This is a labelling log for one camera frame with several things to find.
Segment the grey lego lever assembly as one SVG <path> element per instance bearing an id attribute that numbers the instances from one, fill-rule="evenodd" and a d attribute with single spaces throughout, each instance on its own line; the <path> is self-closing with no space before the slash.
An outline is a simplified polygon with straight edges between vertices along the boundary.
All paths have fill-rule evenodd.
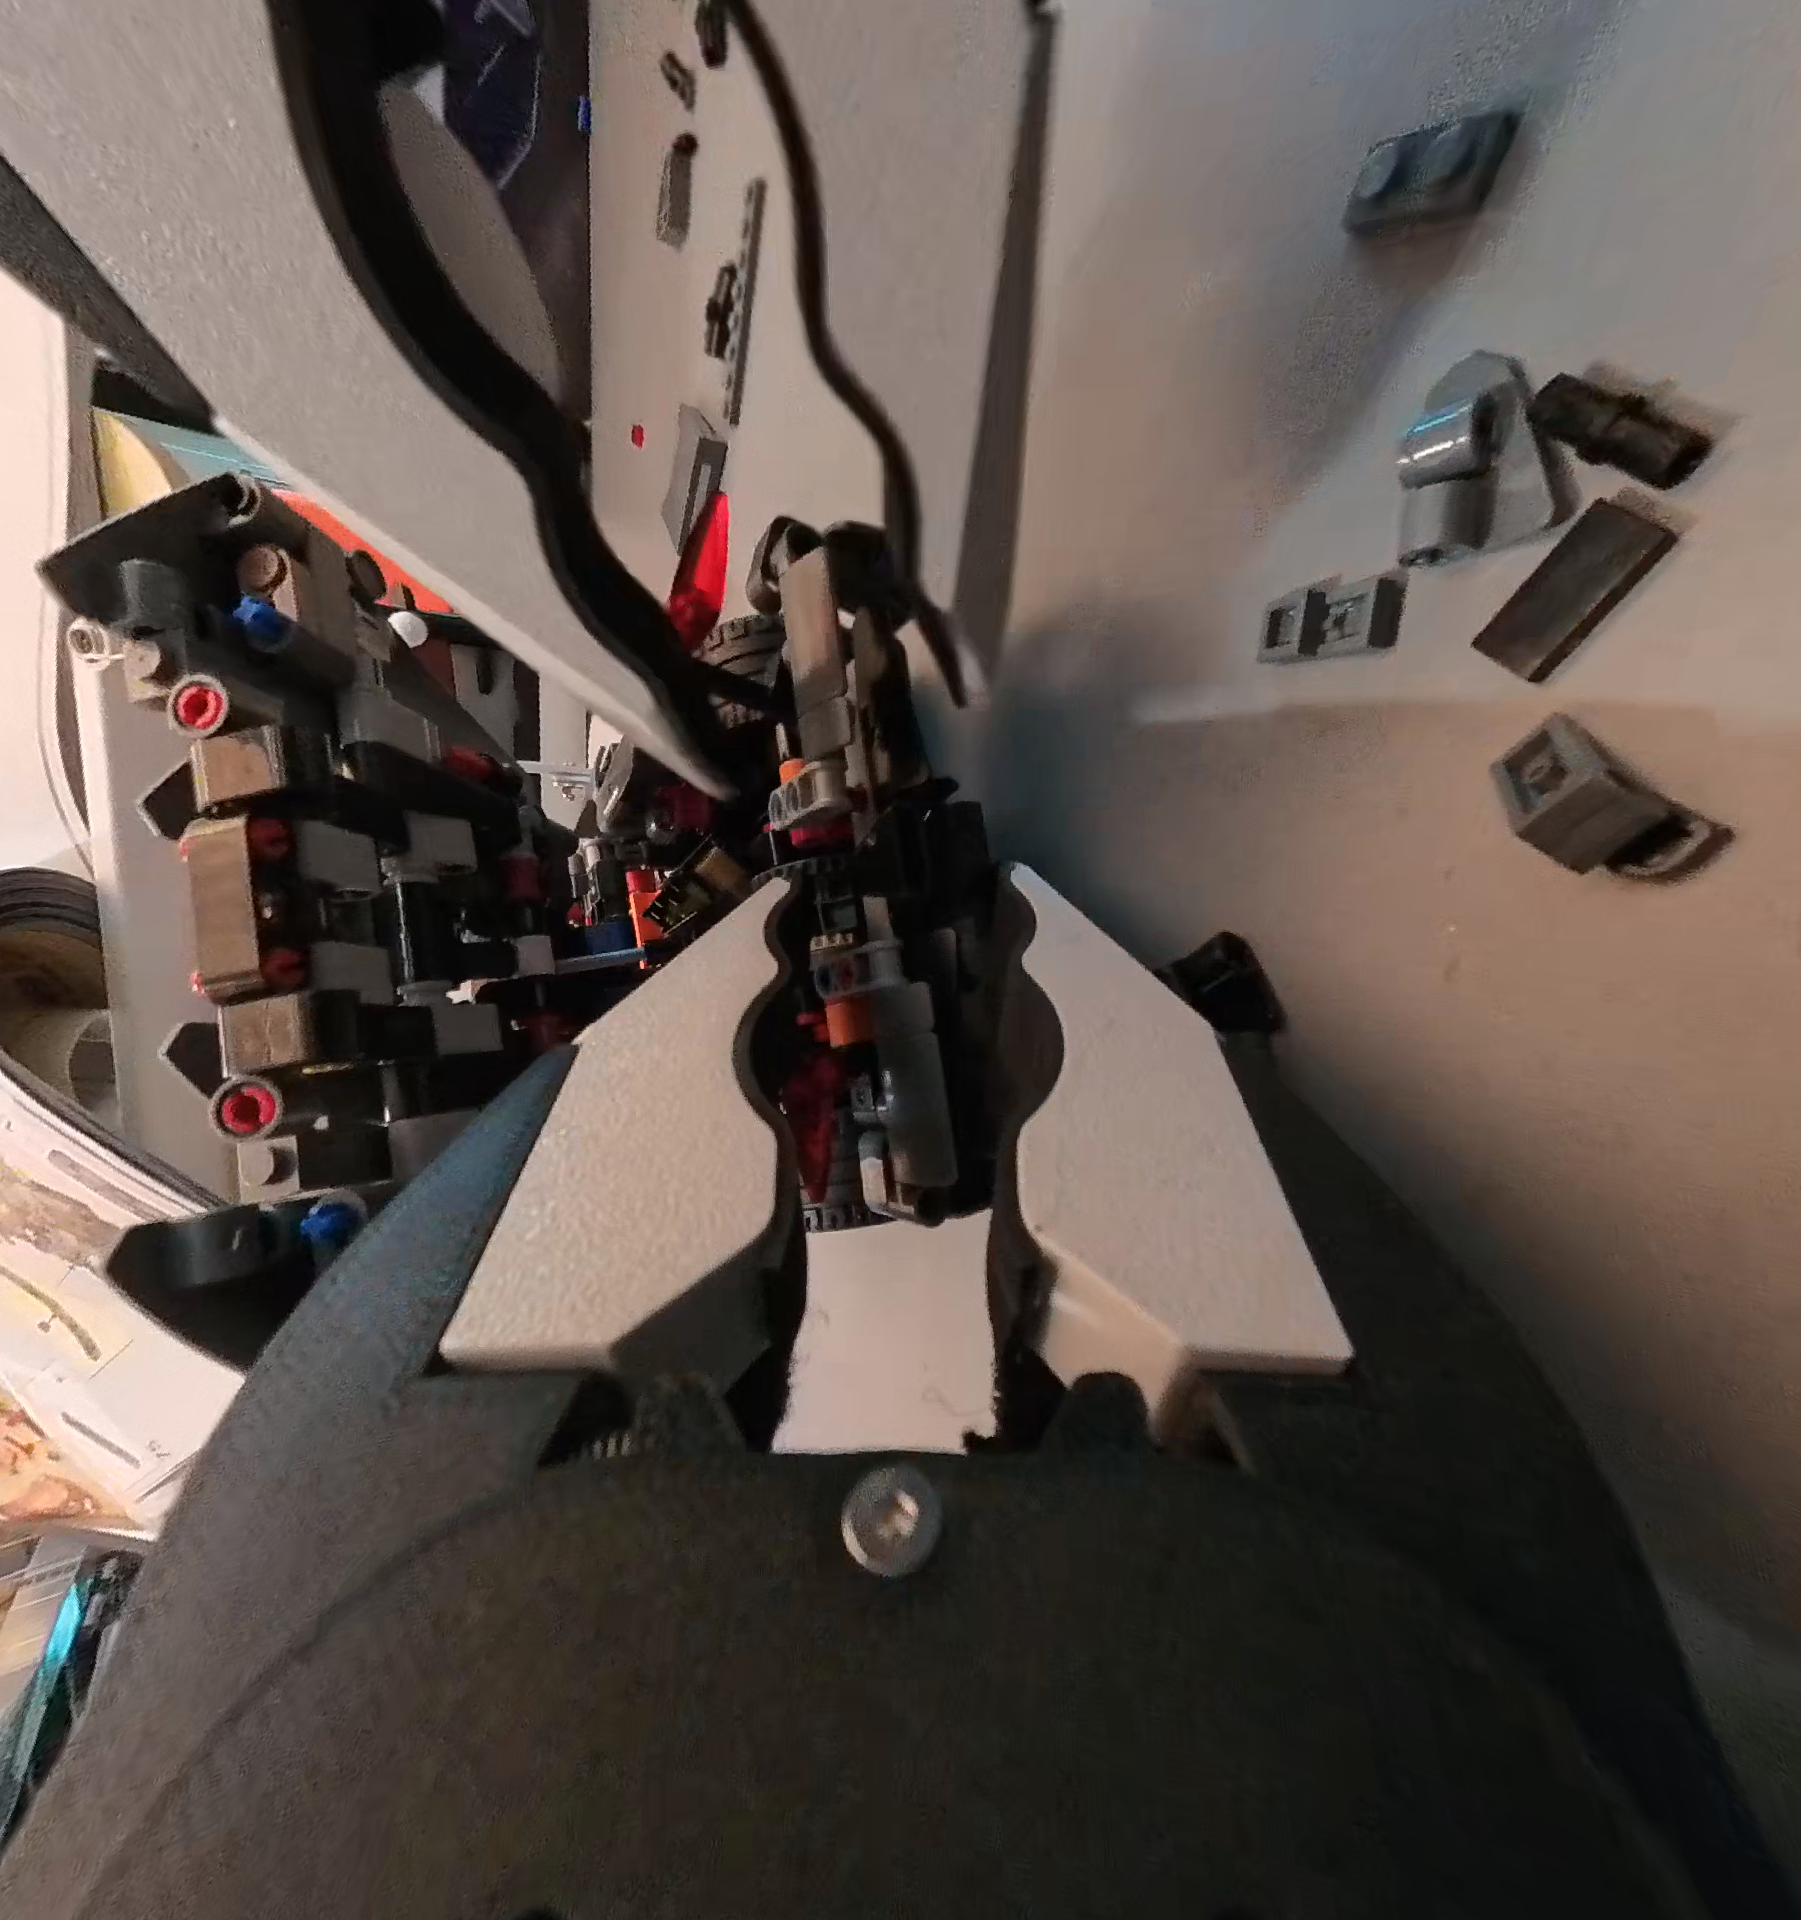
<path id="1" fill-rule="evenodd" d="M 953 792 L 918 725 L 903 644 L 915 596 L 881 528 L 769 517 L 745 599 L 724 613 L 708 582 L 678 579 L 668 612 L 721 725 L 771 757 L 751 779 L 767 836 L 834 852 Z"/>

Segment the open instruction booklet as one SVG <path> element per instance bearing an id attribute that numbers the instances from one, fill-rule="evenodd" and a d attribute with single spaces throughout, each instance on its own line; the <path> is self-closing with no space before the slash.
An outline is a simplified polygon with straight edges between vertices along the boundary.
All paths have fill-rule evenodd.
<path id="1" fill-rule="evenodd" d="M 43 613 L 0 622 L 0 1524 L 147 1542 L 239 1380 L 108 1276 L 204 1203 L 119 1136 L 49 644 Z"/>

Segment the dark grey lego slope brick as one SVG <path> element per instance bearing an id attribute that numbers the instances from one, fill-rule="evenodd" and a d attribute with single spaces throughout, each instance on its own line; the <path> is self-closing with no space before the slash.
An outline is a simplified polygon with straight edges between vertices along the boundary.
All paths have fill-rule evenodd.
<path id="1" fill-rule="evenodd" d="M 1525 732 L 1489 778 L 1513 837 L 1575 876 L 1672 885 L 1734 839 L 1728 824 L 1666 796 L 1566 714 Z"/>

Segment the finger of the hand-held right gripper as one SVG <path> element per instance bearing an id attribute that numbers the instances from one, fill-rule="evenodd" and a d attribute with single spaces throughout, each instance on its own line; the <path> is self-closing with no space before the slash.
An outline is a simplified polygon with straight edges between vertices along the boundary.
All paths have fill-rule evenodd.
<path id="1" fill-rule="evenodd" d="M 1024 474 L 1055 3 L 727 3 L 786 166 L 795 312 L 871 445 L 920 644 L 998 673 Z"/>
<path id="2" fill-rule="evenodd" d="M 156 374 L 648 756 L 730 797 L 714 676 L 594 520 L 557 397 L 452 282 L 384 89 L 428 3 L 0 3 L 0 160 Z"/>

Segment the grey two-stud lego plate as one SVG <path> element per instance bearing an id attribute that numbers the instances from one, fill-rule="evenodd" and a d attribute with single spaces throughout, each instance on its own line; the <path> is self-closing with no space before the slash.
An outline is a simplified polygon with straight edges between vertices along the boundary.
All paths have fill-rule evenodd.
<path id="1" fill-rule="evenodd" d="M 1520 121 L 1519 109 L 1494 107 L 1377 141 L 1349 186 L 1342 229 L 1374 238 L 1472 218 L 1486 204 Z"/>

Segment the light grey lego bracket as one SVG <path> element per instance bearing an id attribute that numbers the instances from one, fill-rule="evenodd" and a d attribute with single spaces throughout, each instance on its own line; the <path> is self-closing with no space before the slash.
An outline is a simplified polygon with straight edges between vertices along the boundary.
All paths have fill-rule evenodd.
<path id="1" fill-rule="evenodd" d="M 1562 530 L 1579 492 L 1530 420 L 1523 366 L 1472 350 L 1429 387 L 1394 444 L 1400 567 L 1465 564 Z"/>

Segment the black curved lego brick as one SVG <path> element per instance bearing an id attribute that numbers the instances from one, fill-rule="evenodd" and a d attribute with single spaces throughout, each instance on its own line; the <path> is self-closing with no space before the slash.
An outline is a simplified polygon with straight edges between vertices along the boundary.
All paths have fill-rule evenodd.
<path id="1" fill-rule="evenodd" d="M 1192 951 L 1167 961 L 1156 976 L 1221 1037 L 1270 1041 L 1286 1014 L 1251 943 L 1221 930 Z"/>

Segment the dark lego tile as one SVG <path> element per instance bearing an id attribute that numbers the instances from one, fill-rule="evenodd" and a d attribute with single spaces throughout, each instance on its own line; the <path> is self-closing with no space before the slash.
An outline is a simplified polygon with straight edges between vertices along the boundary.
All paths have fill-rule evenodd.
<path id="1" fill-rule="evenodd" d="M 1593 500 L 1489 615 L 1471 650 L 1526 684 L 1544 684 L 1680 538 L 1680 516 L 1642 494 Z"/>

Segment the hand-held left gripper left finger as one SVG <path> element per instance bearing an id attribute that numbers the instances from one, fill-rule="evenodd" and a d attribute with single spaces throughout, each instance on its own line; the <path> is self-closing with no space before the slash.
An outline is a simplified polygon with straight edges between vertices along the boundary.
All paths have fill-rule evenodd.
<path id="1" fill-rule="evenodd" d="M 461 1380 L 710 1386 L 771 1448 L 806 1304 L 796 1150 L 757 1061 L 790 985 L 769 876 L 572 1043 L 437 1341 Z"/>

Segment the scattered loose lego pieces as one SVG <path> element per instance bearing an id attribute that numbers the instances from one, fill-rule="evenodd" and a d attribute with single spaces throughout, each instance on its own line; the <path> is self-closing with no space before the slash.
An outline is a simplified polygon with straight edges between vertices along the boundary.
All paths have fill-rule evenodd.
<path id="1" fill-rule="evenodd" d="M 547 320 L 551 387 L 591 460 L 591 3 L 443 1 L 437 116 L 467 151 L 527 259 Z M 699 140 L 675 131 L 659 170 L 659 239 L 681 249 L 691 229 Z M 727 444 L 692 404 L 678 412 L 662 522 L 681 554 L 721 496 Z"/>

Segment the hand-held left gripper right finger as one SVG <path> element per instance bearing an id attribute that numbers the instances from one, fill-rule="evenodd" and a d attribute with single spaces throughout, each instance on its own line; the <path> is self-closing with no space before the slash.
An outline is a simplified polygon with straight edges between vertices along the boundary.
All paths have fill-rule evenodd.
<path id="1" fill-rule="evenodd" d="M 993 1245 L 1030 1290 L 1011 1335 L 1063 1386 L 1121 1375 L 1172 1440 L 1201 1380 L 1336 1380 L 1352 1359 L 1218 1034 L 1022 862 L 1005 985 L 1033 1016 Z"/>

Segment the dark grey lego clip plate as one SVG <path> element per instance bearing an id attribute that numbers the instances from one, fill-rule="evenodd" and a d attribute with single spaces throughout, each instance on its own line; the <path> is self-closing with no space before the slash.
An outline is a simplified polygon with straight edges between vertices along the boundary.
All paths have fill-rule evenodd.
<path id="1" fill-rule="evenodd" d="M 1338 575 L 1294 588 L 1261 615 L 1261 663 L 1355 660 L 1392 651 L 1407 602 L 1407 573 L 1387 570 L 1357 582 Z"/>

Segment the black grey lego car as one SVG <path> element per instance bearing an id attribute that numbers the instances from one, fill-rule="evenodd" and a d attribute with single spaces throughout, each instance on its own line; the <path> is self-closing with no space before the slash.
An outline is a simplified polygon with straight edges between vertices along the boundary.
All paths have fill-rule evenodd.
<path id="1" fill-rule="evenodd" d="M 396 606 L 378 559 L 223 474 L 38 564 L 78 656 L 161 708 L 180 770 L 140 800 L 184 862 L 202 1016 L 161 1046 L 234 1150 L 239 1200 L 133 1228 L 108 1276 L 245 1364 L 345 1250 L 540 1056 L 577 1041 L 738 905 L 802 884 L 769 1092 L 811 1233 L 987 1203 L 995 864 L 981 807 L 780 847 L 751 779 L 714 796 L 621 738 L 577 826 L 425 665 L 467 619 Z"/>

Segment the black lego pin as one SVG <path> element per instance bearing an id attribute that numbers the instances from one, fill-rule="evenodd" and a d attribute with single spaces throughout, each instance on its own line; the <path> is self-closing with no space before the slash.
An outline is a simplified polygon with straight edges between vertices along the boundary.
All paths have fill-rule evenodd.
<path id="1" fill-rule="evenodd" d="M 1652 492 L 1675 492 L 1712 456 L 1719 435 L 1654 395 L 1558 371 L 1526 401 L 1539 435 L 1591 468 L 1610 468 Z"/>

